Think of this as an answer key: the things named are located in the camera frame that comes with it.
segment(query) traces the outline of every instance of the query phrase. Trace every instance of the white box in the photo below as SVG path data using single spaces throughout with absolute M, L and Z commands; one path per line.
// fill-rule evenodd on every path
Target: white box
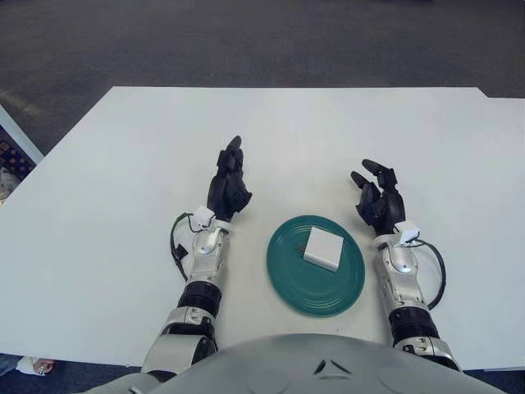
M 342 236 L 312 227 L 304 251 L 304 260 L 335 272 L 339 267 L 342 248 Z

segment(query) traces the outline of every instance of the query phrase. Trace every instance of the gray carpet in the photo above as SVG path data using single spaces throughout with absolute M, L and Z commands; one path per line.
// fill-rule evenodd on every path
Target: gray carpet
M 0 0 L 0 103 L 47 153 L 113 85 L 525 97 L 522 0 Z

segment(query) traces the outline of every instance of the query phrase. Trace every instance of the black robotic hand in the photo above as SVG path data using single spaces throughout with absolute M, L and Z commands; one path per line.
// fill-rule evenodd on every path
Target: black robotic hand
M 229 222 L 235 212 L 240 212 L 252 198 L 243 182 L 243 151 L 237 135 L 219 153 L 217 174 L 208 192 L 208 208 L 217 220 Z
M 374 182 L 370 182 L 352 171 L 350 174 L 355 184 L 363 191 L 359 204 L 356 205 L 359 215 L 366 224 L 374 227 L 376 234 L 393 234 L 394 225 L 405 220 L 403 198 L 395 188 L 397 179 L 393 168 L 383 167 L 372 160 L 364 159 L 363 167 L 377 176 L 377 184 L 383 189 L 381 193 Z

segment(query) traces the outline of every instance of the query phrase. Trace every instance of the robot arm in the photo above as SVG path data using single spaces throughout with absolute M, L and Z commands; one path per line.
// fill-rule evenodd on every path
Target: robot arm
M 195 233 L 191 253 L 194 264 L 186 277 L 181 260 L 187 252 L 175 247 L 171 232 L 171 251 L 186 285 L 177 308 L 171 311 L 153 343 L 141 370 L 165 381 L 217 351 L 215 317 L 222 297 L 222 271 L 230 244 L 229 221 L 240 212 L 252 194 L 243 182 L 243 152 L 236 136 L 219 154 L 217 174 L 208 192 L 208 207 L 186 214 L 189 229 Z
M 374 266 L 379 276 L 381 300 L 390 323 L 394 347 L 460 370 L 450 348 L 440 339 L 430 315 L 431 308 L 419 288 L 418 261 L 410 249 L 420 246 L 417 244 L 419 229 L 405 220 L 403 199 L 395 188 L 397 179 L 394 170 L 367 159 L 363 160 L 363 166 L 377 176 L 377 183 L 383 189 L 381 193 L 373 182 L 357 172 L 350 174 L 363 191 L 356 207 L 358 213 L 378 235 L 374 240 L 378 251 Z M 441 268 L 443 287 L 445 270 L 444 266 Z M 431 305 L 439 302 L 441 293 Z

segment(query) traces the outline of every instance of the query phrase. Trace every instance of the green plate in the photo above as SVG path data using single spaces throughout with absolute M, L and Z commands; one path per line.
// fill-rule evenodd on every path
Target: green plate
M 328 271 L 303 260 L 312 227 L 344 238 L 339 268 Z M 337 223 L 320 216 L 298 216 L 273 234 L 267 251 L 267 269 L 279 296 L 292 308 L 310 316 L 328 317 L 347 310 L 359 298 L 364 284 L 364 262 L 354 238 Z

